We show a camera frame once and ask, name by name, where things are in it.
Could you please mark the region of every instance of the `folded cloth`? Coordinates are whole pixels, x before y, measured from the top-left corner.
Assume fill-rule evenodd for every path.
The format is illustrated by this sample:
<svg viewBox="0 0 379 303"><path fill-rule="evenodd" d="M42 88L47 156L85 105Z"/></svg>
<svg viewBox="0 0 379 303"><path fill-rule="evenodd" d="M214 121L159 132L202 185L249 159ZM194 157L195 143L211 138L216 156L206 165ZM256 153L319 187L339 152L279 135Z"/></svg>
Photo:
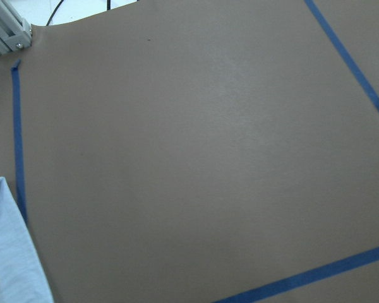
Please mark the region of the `folded cloth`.
<svg viewBox="0 0 379 303"><path fill-rule="evenodd" d="M30 234L0 177L0 303L53 303Z"/></svg>

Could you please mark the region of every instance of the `metal frame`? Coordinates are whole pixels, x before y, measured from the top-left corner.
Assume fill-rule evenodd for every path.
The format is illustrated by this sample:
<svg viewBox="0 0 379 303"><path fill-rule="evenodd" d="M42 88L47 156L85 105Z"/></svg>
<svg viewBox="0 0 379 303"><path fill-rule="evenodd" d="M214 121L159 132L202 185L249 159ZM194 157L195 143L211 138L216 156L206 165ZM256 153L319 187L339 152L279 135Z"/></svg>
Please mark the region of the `metal frame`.
<svg viewBox="0 0 379 303"><path fill-rule="evenodd" d="M7 0L0 0L0 56L31 46L30 24Z"/></svg>

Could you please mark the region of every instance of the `blue line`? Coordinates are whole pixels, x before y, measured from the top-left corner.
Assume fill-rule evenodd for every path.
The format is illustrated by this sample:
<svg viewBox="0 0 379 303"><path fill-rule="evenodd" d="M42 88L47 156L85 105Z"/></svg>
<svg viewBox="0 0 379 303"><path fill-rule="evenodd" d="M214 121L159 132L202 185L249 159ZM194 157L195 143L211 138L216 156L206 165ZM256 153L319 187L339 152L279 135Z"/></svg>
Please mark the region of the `blue line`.
<svg viewBox="0 0 379 303"><path fill-rule="evenodd" d="M355 79L362 86L363 90L367 96L371 99L372 104L379 111L379 96L376 91L373 89L369 81L366 79L363 72L360 70L358 65L355 63L354 59L348 53L348 50L344 47L340 39L337 37L331 26L328 24L327 20L324 18L320 10L317 8L313 0L304 0L306 5L309 7L310 11L313 13L320 26L324 32L329 37L330 41L333 43L334 47L339 52L340 56L343 58L344 62L347 64L348 68L351 70Z"/></svg>
<svg viewBox="0 0 379 303"><path fill-rule="evenodd" d="M17 204L25 223L28 222L27 202L25 199L24 179L24 157L23 157L23 135L21 128L21 97L20 97L20 75L18 66L21 60L17 60L11 67L13 78L13 131L14 131L14 153L15 153L15 179Z"/></svg>
<svg viewBox="0 0 379 303"><path fill-rule="evenodd" d="M287 292L289 290L302 287L304 285L323 280L376 261L379 261L379 247L315 268L314 270L305 271L304 273L234 295L232 297L217 301L216 303L257 302L277 294L281 294L282 292Z"/></svg>

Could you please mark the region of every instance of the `black cable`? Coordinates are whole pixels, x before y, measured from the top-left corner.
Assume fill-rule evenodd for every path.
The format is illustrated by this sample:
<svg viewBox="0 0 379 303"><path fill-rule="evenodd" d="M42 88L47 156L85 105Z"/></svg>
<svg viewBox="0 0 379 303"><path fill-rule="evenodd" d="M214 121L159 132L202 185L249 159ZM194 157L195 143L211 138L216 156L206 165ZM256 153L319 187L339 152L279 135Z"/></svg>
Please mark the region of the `black cable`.
<svg viewBox="0 0 379 303"><path fill-rule="evenodd" d="M55 10L53 11L53 13L51 14L51 16L49 17L49 20L48 20L48 22L46 23L46 26L48 26L49 23L52 21L53 16L56 14L57 9L60 7L60 5L62 4L63 1L64 1L64 0L61 0L61 2L59 2L58 5L55 7Z"/></svg>

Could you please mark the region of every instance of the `white floor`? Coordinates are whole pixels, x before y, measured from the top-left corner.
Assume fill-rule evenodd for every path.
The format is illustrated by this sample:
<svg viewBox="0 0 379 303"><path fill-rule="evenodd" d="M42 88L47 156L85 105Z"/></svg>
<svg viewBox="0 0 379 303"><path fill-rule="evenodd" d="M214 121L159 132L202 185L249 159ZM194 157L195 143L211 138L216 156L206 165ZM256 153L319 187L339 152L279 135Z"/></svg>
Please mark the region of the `white floor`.
<svg viewBox="0 0 379 303"><path fill-rule="evenodd" d="M111 9L136 0L112 0ZM46 25L60 0L8 0L17 12L31 24ZM107 10L107 0L64 0L51 25L68 23Z"/></svg>

